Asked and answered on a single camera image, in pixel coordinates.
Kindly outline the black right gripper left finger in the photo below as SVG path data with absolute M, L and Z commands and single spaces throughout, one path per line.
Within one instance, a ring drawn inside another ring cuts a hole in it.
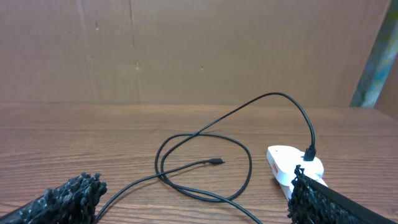
M 92 224 L 107 192 L 100 174 L 82 173 L 56 189 L 1 217 L 1 224 Z

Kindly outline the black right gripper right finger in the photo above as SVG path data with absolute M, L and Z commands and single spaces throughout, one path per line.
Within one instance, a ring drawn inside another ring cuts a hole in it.
M 397 224 L 306 175 L 297 165 L 288 217 L 296 224 Z

